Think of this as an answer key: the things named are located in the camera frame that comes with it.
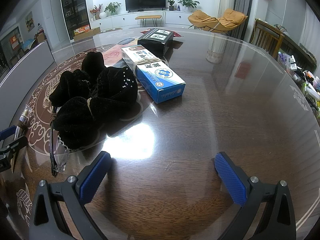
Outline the pink packet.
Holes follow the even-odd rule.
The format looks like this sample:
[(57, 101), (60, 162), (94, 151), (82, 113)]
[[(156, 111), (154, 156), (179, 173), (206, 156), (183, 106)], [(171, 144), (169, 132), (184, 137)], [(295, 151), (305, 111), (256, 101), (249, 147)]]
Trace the pink packet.
[(106, 51), (102, 52), (104, 65), (106, 67), (114, 66), (118, 61), (122, 59), (122, 48), (127, 47), (127, 45), (116, 44)]

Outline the green potted plant left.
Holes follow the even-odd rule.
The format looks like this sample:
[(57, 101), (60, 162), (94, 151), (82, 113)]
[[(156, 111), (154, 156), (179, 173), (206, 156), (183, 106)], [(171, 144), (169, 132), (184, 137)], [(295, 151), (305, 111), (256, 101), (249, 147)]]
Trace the green potted plant left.
[(121, 6), (121, 3), (111, 2), (106, 6), (104, 12), (105, 13), (110, 12), (110, 15), (116, 15), (117, 10), (120, 8), (120, 6)]

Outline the wooden dining chair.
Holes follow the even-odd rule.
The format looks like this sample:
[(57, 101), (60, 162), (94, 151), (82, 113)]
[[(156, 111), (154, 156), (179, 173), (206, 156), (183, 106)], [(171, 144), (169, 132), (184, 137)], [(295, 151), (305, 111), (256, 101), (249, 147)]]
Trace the wooden dining chair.
[(274, 59), (277, 59), (283, 39), (284, 34), (281, 31), (264, 21), (255, 19), (250, 44), (265, 50)]

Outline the white tv cabinet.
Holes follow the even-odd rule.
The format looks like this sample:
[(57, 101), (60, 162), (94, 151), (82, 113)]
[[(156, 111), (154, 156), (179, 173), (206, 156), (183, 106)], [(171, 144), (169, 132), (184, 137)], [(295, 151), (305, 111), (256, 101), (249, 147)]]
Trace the white tv cabinet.
[(100, 27), (101, 31), (117, 28), (132, 29), (144, 27), (189, 28), (191, 23), (188, 20), (188, 16), (191, 14), (191, 12), (169, 10), (129, 12), (91, 21), (90, 27), (92, 29)]

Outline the grey curtain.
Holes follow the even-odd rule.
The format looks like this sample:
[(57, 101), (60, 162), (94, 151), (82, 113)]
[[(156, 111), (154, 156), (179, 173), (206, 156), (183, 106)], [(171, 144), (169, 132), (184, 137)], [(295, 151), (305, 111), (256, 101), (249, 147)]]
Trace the grey curtain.
[(242, 12), (247, 16), (246, 20), (234, 29), (233, 37), (243, 40), (248, 25), (249, 15), (251, 11), (252, 0), (235, 0), (234, 10)]

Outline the grey curved panel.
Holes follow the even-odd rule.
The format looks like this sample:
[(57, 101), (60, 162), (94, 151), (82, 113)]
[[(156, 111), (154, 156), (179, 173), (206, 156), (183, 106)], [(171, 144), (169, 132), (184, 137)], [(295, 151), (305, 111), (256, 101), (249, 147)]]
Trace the grey curved panel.
[(9, 126), (24, 97), (53, 62), (48, 42), (43, 41), (8, 72), (1, 82), (1, 130)]

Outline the dark glass display cabinet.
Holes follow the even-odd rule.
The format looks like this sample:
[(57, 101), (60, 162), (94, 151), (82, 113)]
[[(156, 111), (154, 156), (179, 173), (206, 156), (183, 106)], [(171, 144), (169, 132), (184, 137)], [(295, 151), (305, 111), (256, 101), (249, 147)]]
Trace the dark glass display cabinet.
[(89, 17), (86, 0), (60, 0), (67, 33), (70, 40), (74, 40), (84, 32), (89, 31)]

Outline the blue white long box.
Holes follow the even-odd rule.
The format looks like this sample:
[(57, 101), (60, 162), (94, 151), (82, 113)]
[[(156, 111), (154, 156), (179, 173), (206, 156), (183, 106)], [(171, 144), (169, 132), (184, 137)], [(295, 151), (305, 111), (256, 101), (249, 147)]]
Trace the blue white long box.
[(155, 103), (183, 94), (185, 81), (143, 46), (123, 47), (121, 55)]

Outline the cluttered side table items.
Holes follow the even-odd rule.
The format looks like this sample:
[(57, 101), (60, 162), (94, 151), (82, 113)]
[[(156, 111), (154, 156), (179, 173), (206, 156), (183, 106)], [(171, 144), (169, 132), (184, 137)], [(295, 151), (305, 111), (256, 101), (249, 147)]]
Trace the cluttered side table items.
[(293, 55), (281, 53), (278, 51), (277, 62), (289, 74), (292, 80), (300, 89), (295, 92), (295, 98), (300, 105), (307, 110), (308, 103), (317, 121), (319, 122), (319, 81), (313, 76), (309, 70), (302, 70), (297, 66)]

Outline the red packet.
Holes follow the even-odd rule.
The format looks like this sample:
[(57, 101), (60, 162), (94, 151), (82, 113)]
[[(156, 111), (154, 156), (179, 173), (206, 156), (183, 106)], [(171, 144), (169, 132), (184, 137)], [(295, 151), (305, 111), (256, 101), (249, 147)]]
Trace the red packet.
[[(141, 33), (143, 34), (146, 34), (147, 32), (150, 32), (152, 31), (153, 29), (146, 29), (146, 30), (143, 30), (141, 31)], [(175, 31), (168, 31), (168, 30), (162, 30), (162, 29), (155, 29), (155, 33), (158, 33), (158, 34), (164, 34), (164, 35), (170, 35), (172, 34), (173, 37), (181, 37), (180, 34), (178, 34), (177, 32)]]

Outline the red flower vase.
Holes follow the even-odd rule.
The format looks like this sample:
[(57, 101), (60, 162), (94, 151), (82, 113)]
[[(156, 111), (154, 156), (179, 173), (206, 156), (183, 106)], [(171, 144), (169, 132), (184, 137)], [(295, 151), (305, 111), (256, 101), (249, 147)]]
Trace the red flower vase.
[(97, 20), (100, 18), (100, 13), (102, 10), (103, 4), (99, 4), (98, 6), (94, 5), (92, 9), (89, 10), (89, 12), (94, 16), (94, 19)]

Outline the green potted plant right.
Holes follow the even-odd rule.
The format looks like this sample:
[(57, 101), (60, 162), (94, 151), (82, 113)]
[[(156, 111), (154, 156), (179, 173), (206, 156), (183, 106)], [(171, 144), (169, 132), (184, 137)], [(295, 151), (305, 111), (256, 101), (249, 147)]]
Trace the green potted plant right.
[(191, 12), (199, 5), (197, 0), (178, 0), (178, 3), (182, 5), (182, 9), (185, 12)]

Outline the green potted plant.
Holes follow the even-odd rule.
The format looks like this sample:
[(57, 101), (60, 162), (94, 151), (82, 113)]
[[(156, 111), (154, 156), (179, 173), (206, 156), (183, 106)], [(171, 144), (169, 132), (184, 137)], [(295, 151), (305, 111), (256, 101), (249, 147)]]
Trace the green potted plant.
[(120, 6), (121, 6), (121, 3), (111, 2), (106, 6), (104, 12), (105, 13), (110, 12), (110, 15), (116, 15), (117, 10), (120, 8)]
[(185, 12), (191, 12), (199, 5), (197, 0), (178, 0), (178, 3), (182, 5), (182, 9)]

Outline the black fuzzy scrunchie bundle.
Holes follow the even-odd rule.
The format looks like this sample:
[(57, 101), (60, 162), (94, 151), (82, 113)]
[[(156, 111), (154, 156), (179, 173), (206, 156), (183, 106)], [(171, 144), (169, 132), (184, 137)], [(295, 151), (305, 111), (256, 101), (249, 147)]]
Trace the black fuzzy scrunchie bundle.
[(101, 127), (127, 115), (136, 103), (138, 85), (133, 71), (106, 67), (100, 52), (89, 52), (81, 68), (65, 71), (49, 100), (59, 108), (53, 129), (69, 150), (96, 140)]

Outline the black soap bar box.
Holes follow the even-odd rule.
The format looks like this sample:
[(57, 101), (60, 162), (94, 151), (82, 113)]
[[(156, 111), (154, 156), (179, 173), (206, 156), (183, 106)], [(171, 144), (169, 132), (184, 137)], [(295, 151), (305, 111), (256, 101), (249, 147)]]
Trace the black soap bar box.
[(173, 41), (173, 35), (164, 35), (155, 33), (155, 29), (143, 34), (137, 41), (138, 45), (143, 46), (145, 49), (157, 56), (164, 56), (168, 51)]

